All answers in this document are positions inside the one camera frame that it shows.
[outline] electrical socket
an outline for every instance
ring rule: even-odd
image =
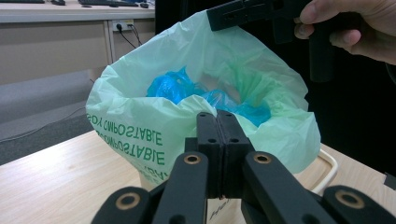
[[[116,20],[113,21],[113,32],[118,32],[117,24],[120,24],[122,27],[122,31],[132,30],[132,28],[128,25],[133,25],[134,20]]]

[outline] light green compostable bag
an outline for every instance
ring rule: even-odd
[[[198,113],[217,115],[198,95],[177,105],[146,97],[155,77],[183,67],[209,90],[222,88],[239,103],[269,105],[271,118],[259,127],[236,115],[256,150],[277,156],[294,174],[317,157],[320,134],[300,75],[239,27],[212,32],[201,11],[107,66],[86,104],[93,128],[148,182],[158,185],[170,175],[185,138],[196,137]]]

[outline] human hand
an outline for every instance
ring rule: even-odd
[[[332,45],[351,54],[396,65],[395,0],[313,0],[296,18],[294,34],[307,39],[314,33],[314,23],[326,21],[341,12],[357,12],[361,27],[333,32]]]

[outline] table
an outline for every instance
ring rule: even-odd
[[[113,33],[113,20],[134,20],[142,42],[154,36],[154,7],[65,2],[0,4],[0,85],[87,69],[100,73],[132,50]]]
[[[330,186],[358,189],[396,216],[396,191],[383,185],[383,174],[322,149],[339,165]],[[310,189],[328,169],[316,159],[295,176]],[[0,166],[0,222],[90,223],[111,193],[140,184],[136,169],[92,131]]]

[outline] wooden table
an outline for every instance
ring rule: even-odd
[[[383,185],[383,174],[322,149],[339,165],[330,185],[358,189],[396,216],[396,191]],[[310,189],[329,169],[316,159],[295,176]],[[127,186],[140,186],[136,169],[95,132],[85,133],[0,166],[0,223],[91,223],[107,197]],[[235,223],[243,221],[238,214]]]

